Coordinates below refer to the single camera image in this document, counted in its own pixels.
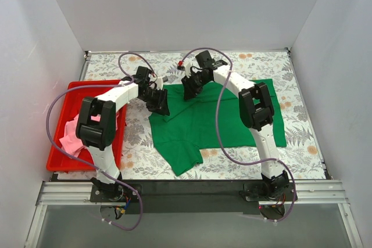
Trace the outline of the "green t shirt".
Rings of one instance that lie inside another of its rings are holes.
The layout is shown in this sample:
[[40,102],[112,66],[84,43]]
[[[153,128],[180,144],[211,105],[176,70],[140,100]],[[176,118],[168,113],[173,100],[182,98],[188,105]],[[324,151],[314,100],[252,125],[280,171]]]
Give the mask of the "green t shirt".
[[202,149],[254,147],[239,116],[238,98],[210,82],[196,98],[184,100],[181,84],[165,85],[169,116],[149,116],[155,149],[179,176],[203,162]]

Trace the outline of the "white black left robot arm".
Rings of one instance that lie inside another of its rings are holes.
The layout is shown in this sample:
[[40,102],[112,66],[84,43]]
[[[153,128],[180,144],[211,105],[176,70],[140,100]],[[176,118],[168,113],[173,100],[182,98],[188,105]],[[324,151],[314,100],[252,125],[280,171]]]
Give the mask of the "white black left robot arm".
[[166,76],[151,80],[153,71],[138,67],[133,78],[125,77],[112,89],[95,97],[85,97],[78,116],[76,137],[88,149],[97,167],[95,183],[103,185],[103,194],[113,202],[123,197],[124,188],[116,181],[120,171],[115,163],[112,143],[116,136],[116,114],[133,99],[145,102],[146,108],[159,115],[170,114],[167,104]]

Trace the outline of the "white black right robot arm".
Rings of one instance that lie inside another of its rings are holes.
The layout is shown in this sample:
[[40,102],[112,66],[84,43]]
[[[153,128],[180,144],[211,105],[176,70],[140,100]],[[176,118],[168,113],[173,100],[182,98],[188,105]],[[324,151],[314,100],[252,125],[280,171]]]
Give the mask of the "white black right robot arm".
[[250,130],[260,157],[258,164],[261,165],[263,193],[270,200],[278,199],[289,187],[290,173],[279,159],[274,140],[275,112],[268,86],[263,82],[249,81],[236,73],[228,56],[215,60],[210,55],[211,48],[197,48],[197,51],[197,67],[185,59],[177,63],[177,68],[185,73],[181,80],[184,99],[196,98],[210,82],[220,84],[223,90],[229,90],[238,98],[240,119]]

